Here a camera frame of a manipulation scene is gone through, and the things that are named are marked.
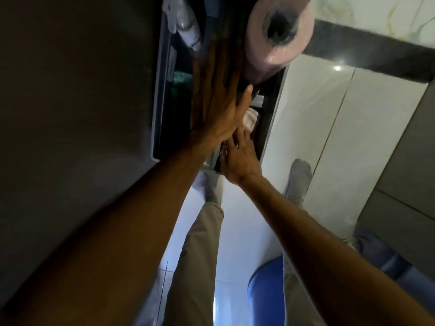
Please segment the person's left hand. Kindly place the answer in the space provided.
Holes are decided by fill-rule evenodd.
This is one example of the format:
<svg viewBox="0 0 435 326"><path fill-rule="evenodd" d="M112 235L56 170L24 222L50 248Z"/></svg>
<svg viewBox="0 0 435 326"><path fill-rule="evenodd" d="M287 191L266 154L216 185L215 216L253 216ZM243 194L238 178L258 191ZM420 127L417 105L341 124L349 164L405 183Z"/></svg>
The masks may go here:
<svg viewBox="0 0 435 326"><path fill-rule="evenodd" d="M232 54L228 40L211 40L205 65L196 56L192 63L193 91L191 128L200 132L216 148L229 139L243 116L236 114L237 87L244 65L242 41L238 40Z"/></svg>

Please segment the person's right hand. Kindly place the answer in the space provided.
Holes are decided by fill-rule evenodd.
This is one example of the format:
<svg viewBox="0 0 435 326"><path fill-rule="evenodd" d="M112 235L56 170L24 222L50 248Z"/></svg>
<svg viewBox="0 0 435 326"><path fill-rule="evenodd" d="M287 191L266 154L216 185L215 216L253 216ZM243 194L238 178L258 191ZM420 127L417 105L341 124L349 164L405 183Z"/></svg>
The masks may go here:
<svg viewBox="0 0 435 326"><path fill-rule="evenodd" d="M262 177L260 162L256 156L251 133L238 126L234 134L225 142L228 146L228 170L220 172L226 179L244 189L253 179Z"/></svg>

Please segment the person's left forearm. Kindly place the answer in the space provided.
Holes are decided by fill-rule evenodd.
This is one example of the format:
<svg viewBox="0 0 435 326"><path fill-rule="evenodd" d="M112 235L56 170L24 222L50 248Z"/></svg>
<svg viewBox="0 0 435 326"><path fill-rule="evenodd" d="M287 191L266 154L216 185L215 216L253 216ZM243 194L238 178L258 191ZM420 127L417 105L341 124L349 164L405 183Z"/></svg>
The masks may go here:
<svg viewBox="0 0 435 326"><path fill-rule="evenodd" d="M65 240L8 302L8 324L129 326L189 188L221 141L190 138Z"/></svg>

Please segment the person's right forearm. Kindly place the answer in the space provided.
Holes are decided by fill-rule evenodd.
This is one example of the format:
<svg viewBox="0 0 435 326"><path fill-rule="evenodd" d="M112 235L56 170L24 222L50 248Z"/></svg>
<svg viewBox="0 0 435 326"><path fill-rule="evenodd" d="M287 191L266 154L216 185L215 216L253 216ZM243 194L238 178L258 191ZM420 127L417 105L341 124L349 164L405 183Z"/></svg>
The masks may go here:
<svg viewBox="0 0 435 326"><path fill-rule="evenodd" d="M278 237L327 325L435 326L435 318L400 286L263 176L245 175L239 186Z"/></svg>

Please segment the white cloth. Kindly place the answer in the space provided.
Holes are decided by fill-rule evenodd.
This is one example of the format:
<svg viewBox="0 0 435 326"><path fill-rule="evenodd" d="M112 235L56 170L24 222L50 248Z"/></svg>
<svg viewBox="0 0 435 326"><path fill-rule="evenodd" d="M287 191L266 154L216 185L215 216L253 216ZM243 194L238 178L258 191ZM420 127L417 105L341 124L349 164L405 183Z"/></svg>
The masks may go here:
<svg viewBox="0 0 435 326"><path fill-rule="evenodd" d="M256 109L249 107L243 116L244 129L253 133L258 124L259 118L259 112Z"/></svg>

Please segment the grey sock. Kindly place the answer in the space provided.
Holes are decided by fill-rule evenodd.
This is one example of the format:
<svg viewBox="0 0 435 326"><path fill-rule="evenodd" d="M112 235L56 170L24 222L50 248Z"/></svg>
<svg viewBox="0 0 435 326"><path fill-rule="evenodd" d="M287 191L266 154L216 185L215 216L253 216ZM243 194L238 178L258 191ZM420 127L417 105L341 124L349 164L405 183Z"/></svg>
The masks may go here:
<svg viewBox="0 0 435 326"><path fill-rule="evenodd" d="M221 205L223 179L220 174L199 171L192 184L192 188L202 196L204 202L212 202Z"/></svg>
<svg viewBox="0 0 435 326"><path fill-rule="evenodd" d="M312 181L312 169L306 161L297 158L291 165L284 196L295 206L302 208L304 198Z"/></svg>

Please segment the pink tissue paper roll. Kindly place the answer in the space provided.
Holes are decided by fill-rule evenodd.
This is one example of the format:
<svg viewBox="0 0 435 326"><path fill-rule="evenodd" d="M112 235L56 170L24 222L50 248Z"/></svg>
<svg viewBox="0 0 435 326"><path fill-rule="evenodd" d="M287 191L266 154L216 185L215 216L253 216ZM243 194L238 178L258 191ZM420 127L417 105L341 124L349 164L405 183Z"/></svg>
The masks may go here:
<svg viewBox="0 0 435 326"><path fill-rule="evenodd" d="M314 30L311 0L258 0L245 33L244 79L265 82L307 47Z"/></svg>

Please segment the green packet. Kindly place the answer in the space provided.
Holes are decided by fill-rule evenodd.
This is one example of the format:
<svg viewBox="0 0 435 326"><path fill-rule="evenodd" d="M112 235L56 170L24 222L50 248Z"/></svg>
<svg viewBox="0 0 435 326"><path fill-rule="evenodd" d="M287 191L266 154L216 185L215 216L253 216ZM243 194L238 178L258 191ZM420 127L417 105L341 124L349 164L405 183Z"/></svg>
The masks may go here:
<svg viewBox="0 0 435 326"><path fill-rule="evenodd" d="M172 77L172 90L182 94L192 94L193 75L184 71L175 70Z"/></svg>

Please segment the grey metal drawer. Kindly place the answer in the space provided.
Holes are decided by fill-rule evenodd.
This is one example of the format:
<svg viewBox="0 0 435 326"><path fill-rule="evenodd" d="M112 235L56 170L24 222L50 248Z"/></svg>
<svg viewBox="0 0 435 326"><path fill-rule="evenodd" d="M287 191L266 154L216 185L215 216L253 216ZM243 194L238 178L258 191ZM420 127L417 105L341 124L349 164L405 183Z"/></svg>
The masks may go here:
<svg viewBox="0 0 435 326"><path fill-rule="evenodd" d="M192 62L199 57L205 65L208 47L213 36L218 39L225 32L229 35L229 51L237 40L243 38L249 14L257 0L188 0L198 21L202 34L202 47L194 53L182 41L178 33L170 33L166 13L162 10L155 81L154 109L152 120L151 158L160 161L178 147L191 132L192 94L172 90L175 70L192 74ZM251 107L260 118L253 139L256 156L261 162L272 130L282 93L287 69L254 87Z"/></svg>

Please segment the clear plastic bottle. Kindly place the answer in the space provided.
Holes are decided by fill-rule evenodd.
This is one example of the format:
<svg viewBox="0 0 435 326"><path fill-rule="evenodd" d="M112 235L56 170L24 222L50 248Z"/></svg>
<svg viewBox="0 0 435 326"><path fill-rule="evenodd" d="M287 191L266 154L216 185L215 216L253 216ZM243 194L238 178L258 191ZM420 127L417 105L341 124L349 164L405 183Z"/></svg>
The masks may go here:
<svg viewBox="0 0 435 326"><path fill-rule="evenodd" d="M163 0L170 33L178 33L185 45L194 53L202 47L202 34L194 11L188 0Z"/></svg>

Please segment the beige trousers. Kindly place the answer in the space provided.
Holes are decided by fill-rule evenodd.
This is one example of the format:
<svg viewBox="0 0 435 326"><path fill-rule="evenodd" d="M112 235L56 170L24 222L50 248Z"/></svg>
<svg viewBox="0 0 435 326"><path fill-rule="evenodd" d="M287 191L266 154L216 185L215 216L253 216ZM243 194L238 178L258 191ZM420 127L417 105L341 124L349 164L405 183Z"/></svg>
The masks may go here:
<svg viewBox="0 0 435 326"><path fill-rule="evenodd" d="M201 208L184 241L168 291L162 326L214 326L215 277L224 211L216 200ZM326 326L283 252L285 326Z"/></svg>

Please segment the blue round plastic tub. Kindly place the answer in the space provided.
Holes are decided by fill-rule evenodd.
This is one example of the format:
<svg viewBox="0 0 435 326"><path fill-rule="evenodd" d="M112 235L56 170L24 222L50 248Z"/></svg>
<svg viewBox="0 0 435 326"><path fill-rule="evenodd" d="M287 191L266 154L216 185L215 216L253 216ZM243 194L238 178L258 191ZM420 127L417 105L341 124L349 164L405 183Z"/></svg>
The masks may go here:
<svg viewBox="0 0 435 326"><path fill-rule="evenodd" d="M251 326L285 326L283 257L257 268L247 287Z"/></svg>

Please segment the dark cabinet panel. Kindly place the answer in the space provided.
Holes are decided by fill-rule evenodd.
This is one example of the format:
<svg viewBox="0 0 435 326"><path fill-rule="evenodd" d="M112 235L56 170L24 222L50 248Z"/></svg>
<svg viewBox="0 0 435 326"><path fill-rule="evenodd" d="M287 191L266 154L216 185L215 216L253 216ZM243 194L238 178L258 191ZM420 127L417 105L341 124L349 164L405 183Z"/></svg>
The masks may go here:
<svg viewBox="0 0 435 326"><path fill-rule="evenodd" d="M162 0L0 0L0 309L152 165Z"/></svg>

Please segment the grey cabinet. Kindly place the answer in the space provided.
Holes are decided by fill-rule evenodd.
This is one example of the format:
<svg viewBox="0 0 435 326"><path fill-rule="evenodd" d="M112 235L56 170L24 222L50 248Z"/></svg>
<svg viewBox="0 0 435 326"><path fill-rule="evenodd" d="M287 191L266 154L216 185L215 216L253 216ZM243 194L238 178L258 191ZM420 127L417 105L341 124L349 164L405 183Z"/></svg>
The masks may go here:
<svg viewBox="0 0 435 326"><path fill-rule="evenodd" d="M435 282L435 79L427 86L358 223Z"/></svg>

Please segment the blue grey fabric bundle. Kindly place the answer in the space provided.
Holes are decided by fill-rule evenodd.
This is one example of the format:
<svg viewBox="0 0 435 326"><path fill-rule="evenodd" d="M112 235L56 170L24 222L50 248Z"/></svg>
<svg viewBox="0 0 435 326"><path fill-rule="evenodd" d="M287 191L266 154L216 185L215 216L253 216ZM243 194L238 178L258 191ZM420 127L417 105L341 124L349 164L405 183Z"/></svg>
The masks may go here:
<svg viewBox="0 0 435 326"><path fill-rule="evenodd" d="M363 226L356 225L353 236L360 255L396 282L435 318L435 281Z"/></svg>

